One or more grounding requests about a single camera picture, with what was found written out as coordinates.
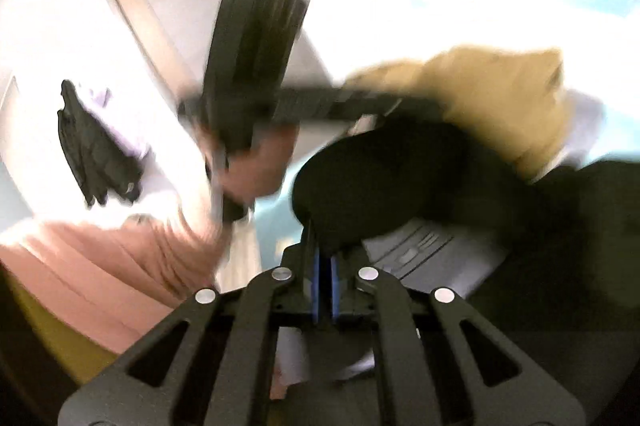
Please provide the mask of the person's left hand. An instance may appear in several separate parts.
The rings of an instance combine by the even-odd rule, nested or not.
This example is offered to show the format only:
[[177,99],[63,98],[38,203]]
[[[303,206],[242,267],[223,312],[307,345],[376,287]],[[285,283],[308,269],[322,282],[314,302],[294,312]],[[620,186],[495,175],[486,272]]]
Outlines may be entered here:
[[196,126],[194,136],[214,183],[235,203],[250,206],[256,198],[280,190],[294,153],[298,127],[269,127],[250,149],[232,155],[227,166],[217,158],[222,146],[216,134]]

